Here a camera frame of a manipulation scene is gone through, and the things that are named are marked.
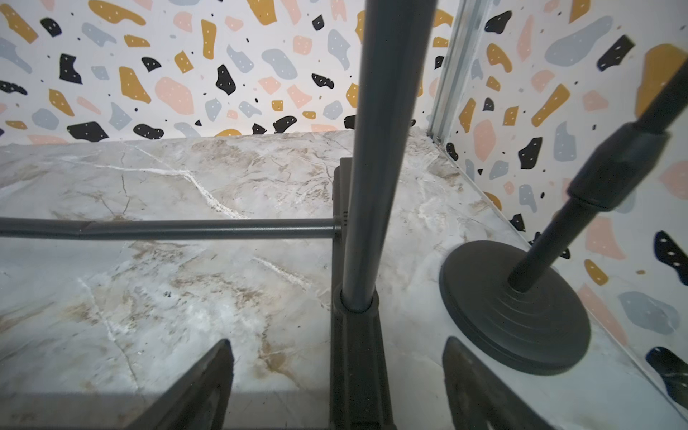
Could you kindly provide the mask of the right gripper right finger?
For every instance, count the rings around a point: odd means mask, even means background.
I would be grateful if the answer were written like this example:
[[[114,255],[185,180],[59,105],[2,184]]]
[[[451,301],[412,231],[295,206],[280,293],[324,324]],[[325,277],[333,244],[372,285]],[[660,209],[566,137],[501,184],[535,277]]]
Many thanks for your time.
[[[446,340],[444,383],[456,429],[550,429],[458,338]]]

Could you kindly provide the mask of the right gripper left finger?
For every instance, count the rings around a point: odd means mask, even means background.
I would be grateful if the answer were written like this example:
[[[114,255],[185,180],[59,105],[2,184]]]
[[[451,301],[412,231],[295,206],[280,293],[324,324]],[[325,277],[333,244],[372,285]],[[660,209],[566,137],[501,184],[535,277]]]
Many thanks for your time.
[[[231,394],[234,357],[230,341],[220,340],[129,429],[221,429]]]

